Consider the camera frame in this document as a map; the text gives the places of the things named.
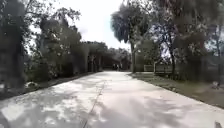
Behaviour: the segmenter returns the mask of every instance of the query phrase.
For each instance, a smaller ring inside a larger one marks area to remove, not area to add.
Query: palm tree
[[[146,15],[137,3],[122,4],[119,11],[112,14],[111,28],[118,41],[131,46],[132,72],[135,73],[135,42],[136,35],[143,35],[147,29]]]

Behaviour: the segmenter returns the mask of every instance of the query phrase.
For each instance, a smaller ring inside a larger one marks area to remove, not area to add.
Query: grassy roadside
[[[136,73],[130,74],[130,76],[224,109],[224,90],[212,89],[211,84],[178,82],[155,76],[153,73]]]
[[[68,82],[68,81],[71,81],[71,80],[75,80],[75,79],[81,78],[83,76],[91,75],[91,74],[94,74],[94,73],[89,72],[89,73],[79,74],[79,75],[76,75],[76,76],[73,76],[73,77],[59,78],[59,79],[50,80],[50,81],[47,81],[47,82],[38,83],[35,87],[25,89],[25,91],[23,93],[17,93],[17,92],[3,93],[3,92],[0,92],[0,101],[11,98],[11,97],[14,97],[14,96],[23,95],[23,94],[26,94],[26,93],[29,93],[29,92],[34,92],[34,91],[38,91],[38,90],[41,90],[41,89],[49,88],[49,87],[52,87],[52,86],[55,86],[55,85],[58,85],[58,84],[61,84],[61,83],[64,83],[64,82]]]

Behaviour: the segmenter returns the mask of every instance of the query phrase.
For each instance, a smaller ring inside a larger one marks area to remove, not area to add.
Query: dirt shoulder
[[[211,84],[178,82],[163,77],[155,76],[153,73],[136,73],[130,74],[130,76],[224,109],[224,90],[213,89]]]

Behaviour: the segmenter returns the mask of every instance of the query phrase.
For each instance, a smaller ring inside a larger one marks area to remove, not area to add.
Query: road
[[[224,110],[127,74],[96,73],[2,101],[0,124],[5,128],[224,127]]]

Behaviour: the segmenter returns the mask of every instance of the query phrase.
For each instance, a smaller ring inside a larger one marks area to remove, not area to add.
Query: overcast sky
[[[102,41],[108,47],[129,48],[114,37],[110,28],[111,14],[117,11],[123,0],[61,0],[60,6],[71,7],[81,12],[76,26],[82,33],[82,40]]]

